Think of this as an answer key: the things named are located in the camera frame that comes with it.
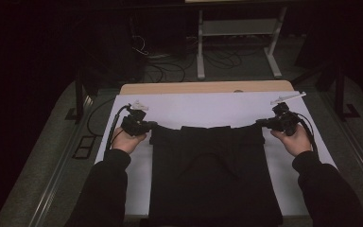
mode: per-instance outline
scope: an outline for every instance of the white plastic piece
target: white plastic piece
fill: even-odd
[[[140,110],[140,111],[147,111],[148,106],[143,105],[139,100],[136,100],[132,105],[131,108],[133,110]]]
[[[284,101],[288,101],[290,99],[293,99],[293,98],[296,98],[296,97],[301,97],[301,96],[306,96],[306,93],[302,92],[301,94],[295,95],[295,96],[279,96],[278,99],[276,99],[274,101],[271,101],[270,105],[275,105],[275,104],[278,104],[278,103],[281,103],[281,102],[284,102]]]

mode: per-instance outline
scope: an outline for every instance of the metal leg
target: metal leg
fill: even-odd
[[[280,78],[282,76],[282,73],[278,67],[278,64],[276,63],[275,58],[273,57],[273,51],[275,50],[276,42],[278,41],[279,34],[283,25],[283,20],[285,18],[285,12],[287,11],[287,7],[283,7],[281,9],[281,12],[279,13],[278,22],[275,25],[275,28],[273,30],[273,36],[272,41],[270,42],[269,47],[265,47],[264,51],[267,56],[270,68],[272,69],[273,76],[275,78]]]
[[[197,71],[198,79],[204,80],[204,58],[202,57],[202,10],[199,11],[199,52],[197,54]]]

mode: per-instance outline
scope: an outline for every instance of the forearm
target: forearm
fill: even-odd
[[[337,169],[311,151],[297,156],[293,167],[314,226],[363,226],[361,203]]]
[[[130,157],[107,150],[104,161],[93,166],[66,226],[121,226],[125,214]]]

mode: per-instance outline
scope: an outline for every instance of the desk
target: desk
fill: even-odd
[[[273,117],[272,106],[269,104],[271,100],[298,93],[293,91],[286,81],[209,82],[199,86],[200,84],[200,82],[131,84],[122,88],[121,95],[117,96],[113,103],[95,162],[103,158],[114,115],[122,106],[136,99],[149,107],[147,121],[157,121],[158,124],[170,129],[179,129],[183,125],[205,128],[229,125],[236,128],[253,124],[259,118]],[[235,89],[244,92],[234,93]],[[289,100],[288,106],[291,111],[309,119],[314,128],[321,161],[335,166],[303,100],[301,98]],[[120,119],[125,115],[127,113],[121,113]],[[263,135],[266,140],[264,148],[270,178],[282,214],[287,217],[307,215],[302,192],[297,185],[298,173],[291,167],[293,157],[285,152],[283,144],[269,133],[269,129],[263,129]],[[127,169],[130,179],[126,203],[127,215],[148,214],[152,164],[152,145],[148,142],[149,138],[150,132],[147,134],[147,139],[141,142],[131,155],[132,162]]]

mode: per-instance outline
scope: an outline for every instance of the black pants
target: black pants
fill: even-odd
[[[282,214],[259,126],[152,131],[149,224],[277,226]]]

